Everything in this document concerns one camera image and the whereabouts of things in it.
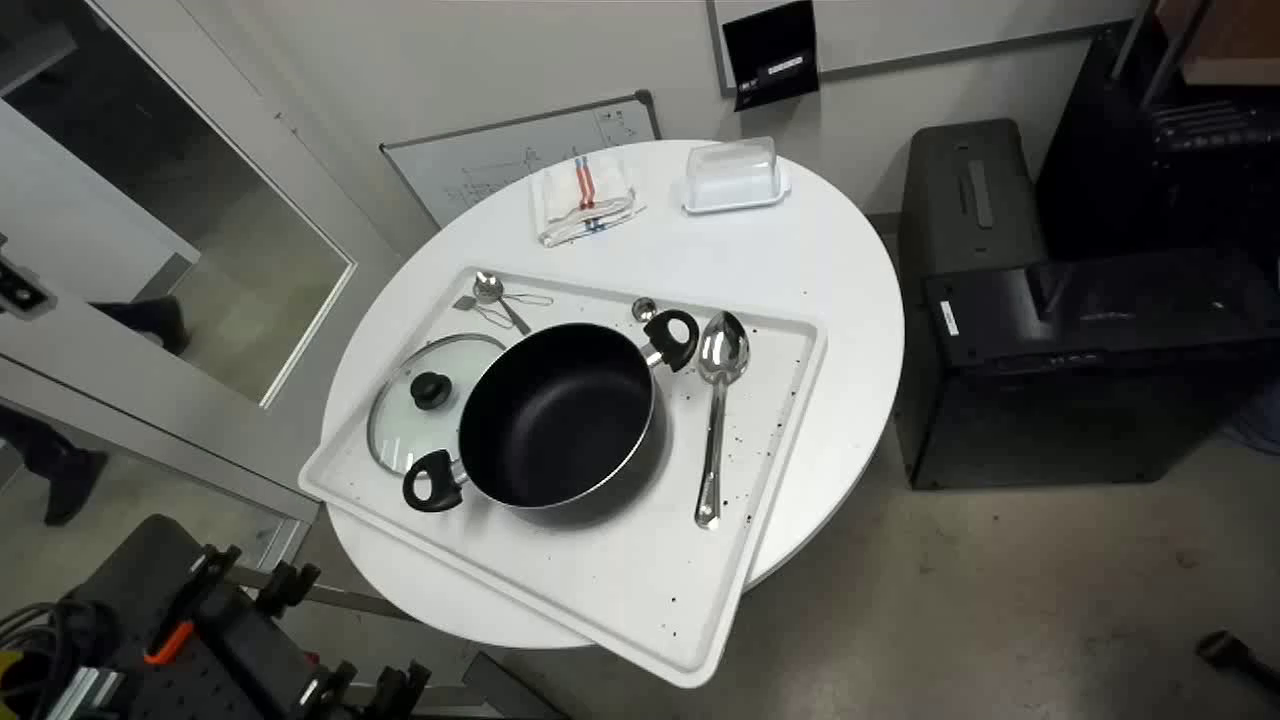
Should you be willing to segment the black cooking pot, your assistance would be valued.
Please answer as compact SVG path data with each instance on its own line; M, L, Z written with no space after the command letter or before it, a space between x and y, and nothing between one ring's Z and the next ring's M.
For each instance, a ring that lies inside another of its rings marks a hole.
M691 365L698 323L650 310L632 340L609 323L553 323L482 369L463 399L454 446L413 459L413 513L450 513L463 489L517 513L567 513L650 475L664 451L655 371Z

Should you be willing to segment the folded white striped towel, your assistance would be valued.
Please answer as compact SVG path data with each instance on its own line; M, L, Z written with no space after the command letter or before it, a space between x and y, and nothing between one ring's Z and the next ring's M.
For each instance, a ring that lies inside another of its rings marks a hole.
M542 249L609 231L642 209L615 151L579 151L531 181L531 222Z

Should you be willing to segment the small leaning whiteboard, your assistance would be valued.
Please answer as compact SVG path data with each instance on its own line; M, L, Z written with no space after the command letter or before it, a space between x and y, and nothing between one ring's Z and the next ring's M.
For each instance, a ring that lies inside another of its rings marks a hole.
M528 171L637 140L658 140L658 114L646 86L517 120L391 140L382 143L382 161L437 222L450 222L473 203Z

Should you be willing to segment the glass lid with black knob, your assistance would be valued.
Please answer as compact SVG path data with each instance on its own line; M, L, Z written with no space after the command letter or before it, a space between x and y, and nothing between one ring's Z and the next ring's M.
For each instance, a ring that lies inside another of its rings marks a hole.
M427 451L450 451L459 412L480 376L502 356L482 331L450 331L419 342L375 386L362 440L372 459L405 475Z

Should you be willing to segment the round white table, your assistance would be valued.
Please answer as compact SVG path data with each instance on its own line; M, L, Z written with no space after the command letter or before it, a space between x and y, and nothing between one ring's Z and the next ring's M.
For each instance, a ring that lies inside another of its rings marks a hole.
M902 369L902 302L883 240L831 181L780 161L793 195L777 209L683 215L677 183L689 151L691 140L622 143L620 163L646 209L594 240L539 249L528 181L445 222L354 323L328 386L323 436L372 386L405 319L437 302L463 268L797 310L827 331L827 359L752 565L752 589L771 581L822 533L874 455Z

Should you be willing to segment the large metal serving spoon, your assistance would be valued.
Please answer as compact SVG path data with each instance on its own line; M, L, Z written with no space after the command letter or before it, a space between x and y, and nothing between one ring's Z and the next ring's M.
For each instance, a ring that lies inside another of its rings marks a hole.
M746 369L746 331L732 310L718 310L698 334L698 376L713 386L708 399L708 436L705 436L705 468L697 489L691 518L713 528L718 518L718 455L725 455L725 406L727 386Z

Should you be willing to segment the black printer cabinet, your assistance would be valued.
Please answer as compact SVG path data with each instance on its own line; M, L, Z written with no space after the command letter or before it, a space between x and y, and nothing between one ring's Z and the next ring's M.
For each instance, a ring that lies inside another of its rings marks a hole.
M1276 379L1248 255L1050 255L1008 120L910 137L899 251L918 490L1152 485Z

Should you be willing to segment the small metal spoon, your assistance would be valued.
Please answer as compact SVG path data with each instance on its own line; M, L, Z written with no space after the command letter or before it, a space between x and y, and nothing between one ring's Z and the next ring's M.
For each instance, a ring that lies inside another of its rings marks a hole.
M520 334L531 334L528 319L502 300L502 278L500 278L495 271L475 271L475 274L473 274L473 296L475 296L480 302L495 302L495 309L512 319L512 329L517 329Z

